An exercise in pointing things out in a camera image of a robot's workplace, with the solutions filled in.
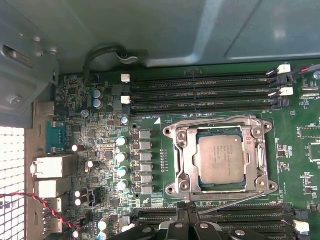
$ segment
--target ram slot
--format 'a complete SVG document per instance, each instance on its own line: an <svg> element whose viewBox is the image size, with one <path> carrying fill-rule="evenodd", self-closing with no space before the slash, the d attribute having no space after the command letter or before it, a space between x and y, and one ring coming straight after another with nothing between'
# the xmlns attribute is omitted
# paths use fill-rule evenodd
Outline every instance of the ram slot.
<svg viewBox="0 0 320 240"><path fill-rule="evenodd" d="M206 114L212 112L239 112L257 110L275 110L282 106L288 106L287 100L265 99L265 100L245 100L228 102L201 102L185 104L146 104L132 105L131 115L166 115L166 114Z"/></svg>
<svg viewBox="0 0 320 240"><path fill-rule="evenodd" d="M145 79L145 82L132 82L132 91L164 91L172 89L193 89L201 87L246 87L269 86L269 79L265 75L258 76L225 76L225 77L185 77L178 79Z"/></svg>
<svg viewBox="0 0 320 240"><path fill-rule="evenodd" d="M230 87L224 89L213 88L200 88L195 90L170 90L148 93L133 94L131 100L138 103L156 103L159 101L184 101L184 100L202 100L202 99L217 99L217 98L256 98L256 97L268 97L273 94L273 97L278 97L279 90L277 88L243 88L243 87Z"/></svg>

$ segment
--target black ram slot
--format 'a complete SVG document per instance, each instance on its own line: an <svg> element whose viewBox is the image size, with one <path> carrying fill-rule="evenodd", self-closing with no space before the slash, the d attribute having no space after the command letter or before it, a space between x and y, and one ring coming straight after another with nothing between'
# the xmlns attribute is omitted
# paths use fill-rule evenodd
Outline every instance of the black ram slot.
<svg viewBox="0 0 320 240"><path fill-rule="evenodd" d="M277 93L277 88L230 88L230 89L196 89L193 91L187 90L170 90L162 92L148 92L145 94L134 94L131 96L131 100L134 103L150 103L159 101L177 101L187 99L206 99L206 98L254 98L254 97L268 97L271 93Z"/></svg>
<svg viewBox="0 0 320 240"><path fill-rule="evenodd" d="M265 76L254 77L201 77L168 80L146 80L144 83L132 82L131 89L134 93L147 91L164 91L172 89L193 89L203 87L269 87L270 80Z"/></svg>

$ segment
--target integrated circuit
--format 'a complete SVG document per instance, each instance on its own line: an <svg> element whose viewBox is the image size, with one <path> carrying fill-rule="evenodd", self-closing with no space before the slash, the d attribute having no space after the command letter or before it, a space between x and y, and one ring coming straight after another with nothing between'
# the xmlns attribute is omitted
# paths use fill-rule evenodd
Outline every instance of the integrated circuit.
<svg viewBox="0 0 320 240"><path fill-rule="evenodd" d="M203 184L233 184L244 180L244 153L240 136L201 137L194 156Z"/></svg>
<svg viewBox="0 0 320 240"><path fill-rule="evenodd" d="M113 159L114 158L114 152L111 150L107 150L104 152L104 157L106 159Z"/></svg>
<svg viewBox="0 0 320 240"><path fill-rule="evenodd" d="M320 143L309 143L309 159L313 162L320 161Z"/></svg>

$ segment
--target screw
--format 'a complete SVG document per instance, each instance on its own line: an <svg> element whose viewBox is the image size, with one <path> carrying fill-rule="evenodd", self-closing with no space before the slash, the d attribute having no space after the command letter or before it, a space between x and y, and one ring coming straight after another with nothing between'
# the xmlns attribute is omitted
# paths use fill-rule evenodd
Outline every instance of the screw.
<svg viewBox="0 0 320 240"><path fill-rule="evenodd" d="M152 229L151 229L150 227L147 227L147 228L145 228L145 229L142 230L142 232L143 232L144 234L148 234L148 233L150 233L151 231L152 231Z"/></svg>
<svg viewBox="0 0 320 240"><path fill-rule="evenodd" d="M181 132L178 133L178 139L181 140L181 141L185 140L186 136L187 135L186 135L186 133L184 131L181 131Z"/></svg>
<svg viewBox="0 0 320 240"><path fill-rule="evenodd" d="M320 79L320 71L316 71L314 74L313 74L313 77L315 79Z"/></svg>
<svg viewBox="0 0 320 240"><path fill-rule="evenodd" d="M200 228L202 228L202 229L208 229L208 228L209 228L209 225L206 224L206 223L201 223L201 224L200 224Z"/></svg>
<svg viewBox="0 0 320 240"><path fill-rule="evenodd" d="M236 231L235 231L235 234L237 234L238 236L244 236L244 235L246 235L246 233L245 233L244 231L242 231L242 230L236 230Z"/></svg>

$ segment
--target chip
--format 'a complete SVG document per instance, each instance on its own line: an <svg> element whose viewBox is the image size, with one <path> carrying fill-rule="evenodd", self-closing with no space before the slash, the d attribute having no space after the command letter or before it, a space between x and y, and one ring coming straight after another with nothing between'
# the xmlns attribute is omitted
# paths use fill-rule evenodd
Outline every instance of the chip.
<svg viewBox="0 0 320 240"><path fill-rule="evenodd" d="M104 152L104 157L106 159L113 159L114 158L114 152L113 151L105 151Z"/></svg>
<svg viewBox="0 0 320 240"><path fill-rule="evenodd" d="M141 166L133 166L133 171L141 171Z"/></svg>
<svg viewBox="0 0 320 240"><path fill-rule="evenodd" d="M304 191L305 191L306 194L312 194L312 188L311 187L306 187L304 189Z"/></svg>
<svg viewBox="0 0 320 240"><path fill-rule="evenodd" d="M113 222L113 223L118 222L118 215L111 215L110 222Z"/></svg>
<svg viewBox="0 0 320 240"><path fill-rule="evenodd" d="M286 151L278 151L278 157L283 158L286 156Z"/></svg>
<svg viewBox="0 0 320 240"><path fill-rule="evenodd" d="M70 88L69 91L68 91L68 93L69 93L70 95L75 95L75 94L77 93L77 89L75 89L75 88Z"/></svg>
<svg viewBox="0 0 320 240"><path fill-rule="evenodd" d="M87 132L87 136L88 136L89 138L95 138L95 137L96 137L96 131L95 131L95 130L89 130L89 131Z"/></svg>
<svg viewBox="0 0 320 240"><path fill-rule="evenodd" d="M141 182L141 176L134 176L134 177L133 177L133 180L134 180L135 182Z"/></svg>
<svg viewBox="0 0 320 240"><path fill-rule="evenodd" d="M110 205L113 208L117 208L120 205L120 199L119 198L112 198L110 199Z"/></svg>
<svg viewBox="0 0 320 240"><path fill-rule="evenodd" d="M98 184L99 183L99 177L97 177L97 176L92 177L91 178L91 183L92 184Z"/></svg>
<svg viewBox="0 0 320 240"><path fill-rule="evenodd" d="M197 145L194 165L204 184L233 184L244 181L245 161L238 135L203 136Z"/></svg>
<svg viewBox="0 0 320 240"><path fill-rule="evenodd" d="M81 132L81 127L80 127L80 125L73 125L72 131L73 131L75 134L79 134L79 133Z"/></svg>

